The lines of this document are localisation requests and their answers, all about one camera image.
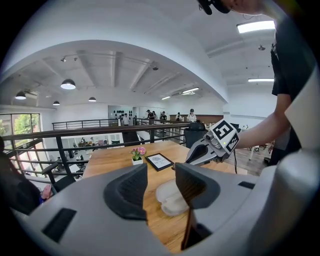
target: wooden table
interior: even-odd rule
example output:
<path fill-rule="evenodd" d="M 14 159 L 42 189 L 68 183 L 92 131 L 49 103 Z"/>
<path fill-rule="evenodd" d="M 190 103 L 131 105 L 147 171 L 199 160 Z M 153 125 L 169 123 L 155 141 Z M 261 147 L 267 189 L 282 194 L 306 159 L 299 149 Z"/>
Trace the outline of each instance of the wooden table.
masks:
<path fill-rule="evenodd" d="M 128 146 L 114 149 L 99 149 L 93 152 L 84 171 L 83 178 L 112 172 L 132 165 L 130 151 L 137 146 Z M 189 149 L 172 141 L 145 144 L 146 155 L 161 153 L 172 162 L 184 163 Z M 175 179 L 175 171 L 171 167 L 157 172 L 147 160 L 148 185 L 144 193 L 143 208 L 147 213 L 148 226 L 159 240 L 172 252 L 181 251 L 181 242 L 184 238 L 188 212 L 175 217 L 167 216 L 161 210 L 161 204 L 156 199 L 156 189 L 161 184 Z M 211 162 L 203 167 L 216 171 L 235 173 L 235 167 L 229 163 Z M 238 174 L 247 174 L 247 171 L 237 168 Z"/>

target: green tree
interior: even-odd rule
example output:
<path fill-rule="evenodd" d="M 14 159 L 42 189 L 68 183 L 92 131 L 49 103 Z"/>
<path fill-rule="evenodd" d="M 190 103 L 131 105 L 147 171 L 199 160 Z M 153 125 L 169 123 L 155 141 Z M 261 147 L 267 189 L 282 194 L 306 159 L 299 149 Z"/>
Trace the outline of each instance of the green tree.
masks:
<path fill-rule="evenodd" d="M 7 132 L 7 131 L 6 131 L 5 127 L 4 127 L 4 125 L 3 125 L 3 122 L 2 122 L 2 120 L 0 119 L 0 136 L 5 135 L 6 132 Z"/>
<path fill-rule="evenodd" d="M 35 126 L 39 127 L 39 115 L 32 114 L 32 128 L 30 114 L 21 114 L 14 120 L 14 134 L 30 134 Z"/>

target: pink flower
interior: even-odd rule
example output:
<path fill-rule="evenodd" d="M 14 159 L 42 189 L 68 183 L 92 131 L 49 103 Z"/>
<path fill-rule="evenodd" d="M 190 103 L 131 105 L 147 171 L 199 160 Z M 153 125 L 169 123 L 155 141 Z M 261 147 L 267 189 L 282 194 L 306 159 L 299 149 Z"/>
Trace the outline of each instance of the pink flower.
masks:
<path fill-rule="evenodd" d="M 141 155 L 144 155 L 146 153 L 146 149 L 144 147 L 138 147 L 138 152 L 140 152 Z"/>

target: black picture frame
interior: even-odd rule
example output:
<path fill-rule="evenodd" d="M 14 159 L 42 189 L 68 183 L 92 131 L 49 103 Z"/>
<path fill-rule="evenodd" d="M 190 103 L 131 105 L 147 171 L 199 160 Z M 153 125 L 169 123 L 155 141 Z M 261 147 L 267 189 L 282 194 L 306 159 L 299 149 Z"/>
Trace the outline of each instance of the black picture frame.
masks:
<path fill-rule="evenodd" d="M 169 161 L 170 164 L 167 164 L 166 166 L 163 166 L 163 167 L 161 167 L 161 168 L 158 168 L 158 167 L 151 161 L 151 159 L 149 159 L 150 157 L 153 157 L 153 156 L 155 156 L 155 155 L 161 155 L 164 159 L 166 159 L 167 161 Z M 168 168 L 168 167 L 170 167 L 170 166 L 173 166 L 173 165 L 175 164 L 174 162 L 172 162 L 170 159 L 166 158 L 166 157 L 165 157 L 163 154 L 161 154 L 161 153 L 156 153 L 156 154 L 148 155 L 148 156 L 145 157 L 145 159 L 152 165 L 152 167 L 153 167 L 157 172 L 160 172 L 160 171 L 162 171 L 162 170 L 164 170 L 164 169 L 166 169 L 166 168 Z"/>

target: person's arm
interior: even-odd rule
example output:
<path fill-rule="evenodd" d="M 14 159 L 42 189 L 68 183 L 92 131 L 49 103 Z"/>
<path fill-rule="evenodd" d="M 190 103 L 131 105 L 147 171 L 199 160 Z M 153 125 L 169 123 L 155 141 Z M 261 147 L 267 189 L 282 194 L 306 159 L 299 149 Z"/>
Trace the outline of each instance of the person's arm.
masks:
<path fill-rule="evenodd" d="M 239 133 L 236 149 L 250 148 L 269 143 L 284 133 L 290 123 L 285 115 L 291 104 L 288 94 L 278 94 L 274 112 L 255 127 Z"/>

